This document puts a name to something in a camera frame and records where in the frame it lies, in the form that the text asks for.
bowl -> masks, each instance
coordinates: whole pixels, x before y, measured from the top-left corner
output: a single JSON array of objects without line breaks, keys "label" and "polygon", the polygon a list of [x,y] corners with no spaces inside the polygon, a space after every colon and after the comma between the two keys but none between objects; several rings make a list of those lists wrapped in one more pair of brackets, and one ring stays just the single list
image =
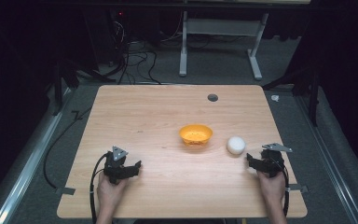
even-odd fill
[{"label": "bowl", "polygon": [[203,145],[208,142],[213,132],[203,124],[189,124],[179,131],[179,135],[187,145]]}]

human arm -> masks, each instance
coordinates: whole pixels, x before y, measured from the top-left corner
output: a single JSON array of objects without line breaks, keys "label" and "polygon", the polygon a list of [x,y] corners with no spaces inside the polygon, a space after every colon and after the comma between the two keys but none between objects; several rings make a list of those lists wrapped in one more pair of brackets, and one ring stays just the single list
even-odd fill
[{"label": "human arm", "polygon": [[109,182],[107,175],[99,174],[97,193],[100,210],[97,216],[97,224],[112,224],[113,214],[121,200],[127,182],[128,179],[122,179],[118,185],[114,185]]},{"label": "human arm", "polygon": [[284,176],[282,172],[269,178],[268,174],[257,171],[260,179],[261,193],[266,203],[269,222],[271,224],[286,224],[286,216],[282,210],[284,196]]}]

gray floor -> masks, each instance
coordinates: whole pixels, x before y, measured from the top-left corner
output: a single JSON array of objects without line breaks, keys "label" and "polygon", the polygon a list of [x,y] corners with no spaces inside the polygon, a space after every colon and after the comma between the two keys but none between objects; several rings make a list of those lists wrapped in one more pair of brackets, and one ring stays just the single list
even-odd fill
[{"label": "gray floor", "polygon": [[[252,38],[234,39],[215,36],[213,41],[203,48],[199,48],[206,43],[203,40],[190,39],[189,41],[195,48],[190,48],[188,51],[186,77],[178,75],[180,47],[175,42],[167,42],[158,48],[144,47],[139,43],[133,45],[131,49],[156,52],[158,57],[151,75],[161,83],[265,85],[283,75],[298,43],[298,40],[281,42],[277,38],[262,40],[257,52],[257,60],[263,79],[256,81],[246,59],[246,49],[252,47]],[[146,55],[145,62],[137,66],[137,62]],[[133,54],[130,60],[131,66],[123,76],[122,84],[134,84],[134,82],[156,84],[147,78],[147,71],[153,63],[153,54]],[[104,64],[101,68],[103,71],[109,69]],[[70,98],[62,111],[61,121],[52,135],[50,146],[74,121],[73,111],[82,113],[92,106],[101,85],[103,83],[98,81],[81,79],[81,85],[68,94]],[[332,115],[323,90],[320,90],[317,111],[318,127],[312,127],[304,111],[307,97],[294,97],[290,89],[291,86],[286,85],[265,91],[282,141],[295,151],[289,154],[289,159],[298,183],[304,187],[303,197],[308,208],[305,217],[290,218],[289,223],[358,223],[358,160]],[[272,94],[280,96],[279,102],[270,99]],[[33,153],[34,146],[46,130],[46,123],[51,118],[52,109],[53,107],[49,109],[35,131],[34,137],[30,139],[0,187],[0,208],[22,167]],[[75,122],[60,137],[48,156],[48,176],[59,187],[65,185],[87,118],[88,113],[82,120]],[[333,163],[327,162],[330,158],[333,159]],[[90,219],[57,217],[59,201],[60,195],[54,192],[43,177],[41,162],[10,223],[91,223]],[[268,220],[248,218],[247,223],[268,223]]]}]

